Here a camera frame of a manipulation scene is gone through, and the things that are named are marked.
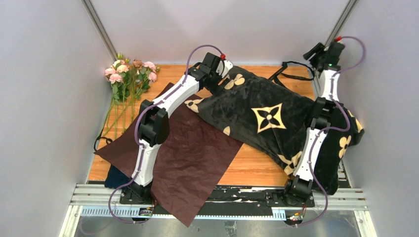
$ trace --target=black bracket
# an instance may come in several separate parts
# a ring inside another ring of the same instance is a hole
[[[286,207],[286,206],[293,206],[293,207],[303,207],[304,204],[307,207],[314,207],[314,198],[309,191],[309,196],[306,201],[302,201],[301,199],[290,199],[288,195],[285,195],[285,189],[268,189],[265,190],[265,199],[266,205],[269,207]]]
[[[140,113],[152,104],[153,102],[144,100],[140,106]],[[147,111],[141,119],[141,124],[138,127],[138,138],[144,139],[152,147],[155,144],[163,143],[168,138],[169,132],[168,113],[166,109],[156,106]]]
[[[339,71],[340,66],[338,66],[337,63],[339,62],[339,56],[344,48],[344,44],[334,40],[325,51],[326,47],[322,43],[318,43],[310,51],[305,53],[303,58],[309,60],[311,66],[316,68],[319,72],[322,72],[323,70]]]
[[[120,204],[151,204],[151,183],[147,186],[133,182],[121,191]]]
[[[311,180],[302,180],[298,175],[293,180],[289,179],[282,196],[284,203],[289,206],[295,206],[299,203],[304,204],[309,200],[313,200],[312,186],[313,182]]]
[[[310,115],[307,117],[306,126],[312,129],[329,127],[337,119],[339,113],[340,111],[336,109],[336,104],[333,101],[317,97]]]
[[[207,53],[202,63],[196,64],[188,70],[188,74],[199,81],[199,90],[205,87],[211,94],[216,94],[220,90],[218,84],[222,77],[217,73],[220,62],[222,62],[220,57]]]

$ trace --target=navy blue cloth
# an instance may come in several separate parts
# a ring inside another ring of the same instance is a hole
[[[111,165],[108,172],[108,177],[105,180],[105,187],[110,189],[116,189],[122,184],[129,182],[129,178],[120,172],[115,166]]]

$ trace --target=metal pole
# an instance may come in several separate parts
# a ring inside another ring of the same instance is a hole
[[[99,32],[100,36],[102,37],[103,42],[105,43],[106,48],[108,49],[109,53],[111,54],[114,61],[117,59],[117,51],[115,50],[114,45],[109,38],[108,33],[106,33],[105,28],[103,27],[102,22],[100,21],[99,16],[97,15],[96,10],[93,7],[91,0],[82,0],[84,7],[86,8],[89,16],[91,17],[94,25],[96,26],[97,31]]]
[[[343,25],[345,24],[346,20],[348,19],[349,15],[351,14],[353,8],[355,7],[355,4],[358,2],[358,0],[349,0],[346,4],[345,8],[343,9],[342,14],[340,15],[339,19],[337,20],[335,26],[333,27],[332,32],[330,33],[327,41],[326,46],[329,45],[333,39],[335,39],[340,30],[342,29]]]

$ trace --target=flower bouquet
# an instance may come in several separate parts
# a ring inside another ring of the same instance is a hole
[[[119,53],[117,61],[105,70],[105,77],[112,89],[112,102],[106,116],[105,136],[112,127],[115,127],[115,139],[117,138],[118,120],[122,118],[122,133],[125,132],[126,110],[131,107],[131,122],[134,120],[135,101],[139,100],[141,94],[150,88],[150,84],[157,81],[157,74],[160,67],[152,62],[142,63],[141,60],[124,58]],[[111,111],[114,111],[115,121],[109,126]]]

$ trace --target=pink flower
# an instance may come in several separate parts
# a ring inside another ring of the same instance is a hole
[[[126,73],[128,72],[128,66],[127,65],[120,65],[117,68],[117,73]]]
[[[116,81],[117,82],[121,82],[122,81],[122,77],[119,74],[115,73],[115,74],[112,74],[109,77],[109,81],[111,82],[111,84],[114,84]]]
[[[154,65],[154,63],[152,63],[150,61],[149,62],[145,62],[143,64],[143,66],[146,67],[146,68],[150,68],[153,72],[156,71],[156,65]]]
[[[150,73],[148,75],[148,80],[150,80],[152,82],[156,82],[157,81],[157,75],[155,73]]]
[[[113,68],[108,68],[105,70],[105,75],[110,75],[110,74],[114,74],[115,73],[115,69]]]

